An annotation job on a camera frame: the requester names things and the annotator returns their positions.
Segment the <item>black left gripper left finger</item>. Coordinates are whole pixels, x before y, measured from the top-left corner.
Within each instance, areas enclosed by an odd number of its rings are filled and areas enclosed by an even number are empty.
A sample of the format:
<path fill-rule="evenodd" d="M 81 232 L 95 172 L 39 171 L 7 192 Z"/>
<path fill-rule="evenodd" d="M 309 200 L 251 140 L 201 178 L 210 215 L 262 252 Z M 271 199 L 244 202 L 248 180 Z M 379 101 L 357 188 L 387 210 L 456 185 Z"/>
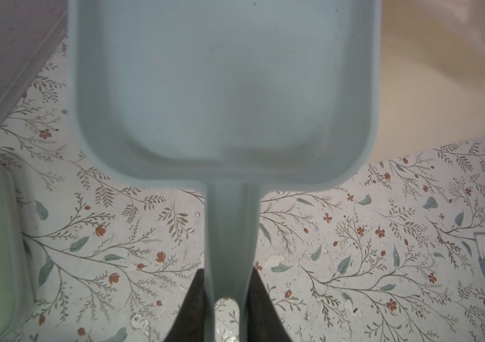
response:
<path fill-rule="evenodd" d="M 174 324 L 164 342 L 203 342 L 205 324 L 204 270 L 193 278 Z"/>

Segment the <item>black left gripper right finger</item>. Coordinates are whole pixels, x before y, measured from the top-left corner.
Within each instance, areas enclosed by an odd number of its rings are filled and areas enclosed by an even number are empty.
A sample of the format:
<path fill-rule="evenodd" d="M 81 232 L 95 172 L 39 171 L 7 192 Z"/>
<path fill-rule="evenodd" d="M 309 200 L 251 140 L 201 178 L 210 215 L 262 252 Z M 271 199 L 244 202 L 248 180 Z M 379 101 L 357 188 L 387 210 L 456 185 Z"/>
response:
<path fill-rule="evenodd" d="M 250 342 L 291 342 L 279 320 L 258 270 L 252 270 L 247 298 L 247 337 Z"/>

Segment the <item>pale blue plastic dustpan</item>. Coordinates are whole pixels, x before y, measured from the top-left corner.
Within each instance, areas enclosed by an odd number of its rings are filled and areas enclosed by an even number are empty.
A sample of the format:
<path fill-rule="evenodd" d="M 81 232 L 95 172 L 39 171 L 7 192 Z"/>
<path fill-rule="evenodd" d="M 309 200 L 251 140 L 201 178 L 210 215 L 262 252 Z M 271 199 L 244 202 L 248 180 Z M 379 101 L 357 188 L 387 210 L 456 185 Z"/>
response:
<path fill-rule="evenodd" d="M 139 188 L 205 195 L 205 338 L 247 295 L 268 192 L 351 178 L 376 138 L 380 1 L 70 1 L 79 145 Z"/>

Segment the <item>cream trash bin with bag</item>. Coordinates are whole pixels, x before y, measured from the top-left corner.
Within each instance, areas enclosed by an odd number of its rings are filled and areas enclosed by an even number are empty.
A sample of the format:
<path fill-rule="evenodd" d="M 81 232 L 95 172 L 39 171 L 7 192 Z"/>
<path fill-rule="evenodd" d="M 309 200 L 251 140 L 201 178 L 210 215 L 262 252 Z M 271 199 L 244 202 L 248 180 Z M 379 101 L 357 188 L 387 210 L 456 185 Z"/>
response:
<path fill-rule="evenodd" d="M 420 1 L 385 1 L 378 137 L 369 162 L 485 135 L 485 59 Z"/>

